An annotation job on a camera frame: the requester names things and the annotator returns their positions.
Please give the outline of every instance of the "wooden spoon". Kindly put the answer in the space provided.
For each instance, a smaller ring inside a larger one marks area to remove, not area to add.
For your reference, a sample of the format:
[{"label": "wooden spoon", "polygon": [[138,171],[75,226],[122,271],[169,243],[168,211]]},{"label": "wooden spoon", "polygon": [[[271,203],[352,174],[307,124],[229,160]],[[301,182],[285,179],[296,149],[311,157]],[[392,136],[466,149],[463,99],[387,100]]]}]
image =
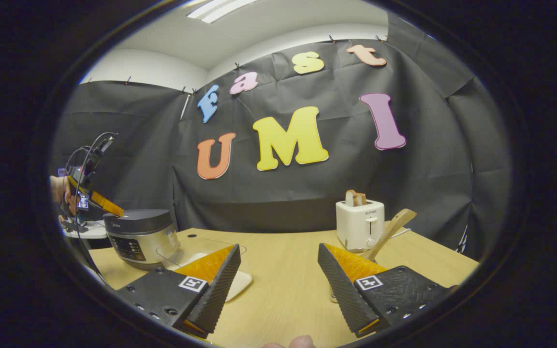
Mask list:
[{"label": "wooden spoon", "polygon": [[386,227],[384,226],[384,234],[380,237],[377,243],[375,243],[374,247],[369,249],[369,251],[365,251],[360,257],[365,258],[367,260],[375,262],[375,256],[378,254],[380,249],[388,242],[391,237],[405,225],[412,220],[412,218],[416,217],[416,212],[411,211],[409,209],[403,209],[402,211],[398,212],[391,223]]}]

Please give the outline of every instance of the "white wall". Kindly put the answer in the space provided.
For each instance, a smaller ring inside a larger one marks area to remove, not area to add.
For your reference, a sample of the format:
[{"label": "white wall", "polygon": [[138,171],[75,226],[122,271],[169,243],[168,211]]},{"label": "white wall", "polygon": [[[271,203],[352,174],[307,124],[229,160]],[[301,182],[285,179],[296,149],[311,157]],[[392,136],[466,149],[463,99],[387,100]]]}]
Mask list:
[{"label": "white wall", "polygon": [[115,49],[108,52],[80,82],[142,82],[187,92],[206,84],[207,70],[187,61],[141,49]]},{"label": "white wall", "polygon": [[280,51],[281,49],[298,46],[299,44],[327,41],[330,39],[328,35],[332,35],[334,40],[345,40],[349,38],[375,39],[375,35],[378,35],[381,39],[385,39],[388,35],[388,25],[372,26],[369,24],[330,24],[327,26],[310,27],[291,31],[255,44],[254,46],[227,58],[224,62],[218,64],[208,72],[204,85],[224,73],[233,70],[235,67],[234,63],[236,62],[242,65],[265,55],[269,55],[270,53]]}]

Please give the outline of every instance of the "white toaster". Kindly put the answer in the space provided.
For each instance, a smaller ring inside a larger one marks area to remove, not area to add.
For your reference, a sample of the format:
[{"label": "white toaster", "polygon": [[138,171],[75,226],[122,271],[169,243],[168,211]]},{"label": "white toaster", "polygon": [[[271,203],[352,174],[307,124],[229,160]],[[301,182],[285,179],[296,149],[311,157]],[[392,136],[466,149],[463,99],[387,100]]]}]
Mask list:
[{"label": "white toaster", "polygon": [[384,233],[384,204],[349,207],[345,201],[337,202],[337,236],[345,249],[351,252],[371,249]]}]

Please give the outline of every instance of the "foam letter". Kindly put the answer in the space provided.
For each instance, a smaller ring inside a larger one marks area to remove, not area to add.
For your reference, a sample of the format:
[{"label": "foam letter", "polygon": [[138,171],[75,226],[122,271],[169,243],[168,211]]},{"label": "foam letter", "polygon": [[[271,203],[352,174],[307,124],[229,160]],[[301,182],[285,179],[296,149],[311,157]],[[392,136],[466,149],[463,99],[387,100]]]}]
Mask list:
[{"label": "foam letter", "polygon": [[319,55],[315,52],[298,53],[292,58],[293,67],[296,73],[311,73],[323,68],[323,60],[318,59]]},{"label": "foam letter", "polygon": [[375,147],[378,150],[389,150],[405,146],[405,137],[398,133],[393,113],[388,105],[391,97],[382,93],[368,93],[360,96],[360,101],[369,106],[378,138]]},{"label": "foam letter", "polygon": [[245,73],[235,79],[234,83],[235,85],[229,90],[231,94],[238,94],[243,90],[251,90],[257,86],[257,73],[254,71]]},{"label": "foam letter", "polygon": [[356,53],[356,57],[360,59],[362,62],[373,65],[373,66],[382,66],[386,64],[386,59],[384,58],[375,58],[373,57],[373,52],[375,49],[370,47],[364,47],[361,44],[356,44],[347,49],[349,53]]},{"label": "foam letter", "polygon": [[219,100],[219,97],[216,95],[216,91],[219,89],[219,85],[211,86],[207,93],[201,98],[199,103],[197,104],[197,108],[201,108],[203,112],[203,123],[206,123],[212,115],[216,112],[216,105],[212,105]]},{"label": "foam letter", "polygon": [[272,156],[272,148],[284,165],[290,165],[296,142],[298,143],[296,162],[306,164],[327,160],[328,152],[321,145],[315,119],[318,113],[319,109],[315,106],[296,110],[287,132],[274,117],[265,117],[253,123],[252,128],[259,133],[261,153],[257,169],[263,171],[278,167],[279,162]]},{"label": "foam letter", "polygon": [[214,145],[214,139],[201,141],[197,148],[199,149],[199,157],[197,157],[197,174],[201,178],[209,180],[219,178],[225,174],[229,168],[229,160],[232,156],[232,140],[236,137],[235,133],[223,134],[219,137],[220,162],[216,167],[210,167],[210,151]]}]

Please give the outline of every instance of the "ceiling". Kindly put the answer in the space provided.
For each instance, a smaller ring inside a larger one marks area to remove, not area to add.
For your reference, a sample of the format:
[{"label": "ceiling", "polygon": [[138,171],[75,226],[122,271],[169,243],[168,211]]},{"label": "ceiling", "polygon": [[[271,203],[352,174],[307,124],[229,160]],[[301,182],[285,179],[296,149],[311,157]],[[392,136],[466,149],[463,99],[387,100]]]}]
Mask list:
[{"label": "ceiling", "polygon": [[186,17],[207,1],[161,16],[114,49],[144,49],[210,70],[254,44],[297,29],[327,24],[385,25],[385,11],[362,0],[258,0],[213,24]]}]

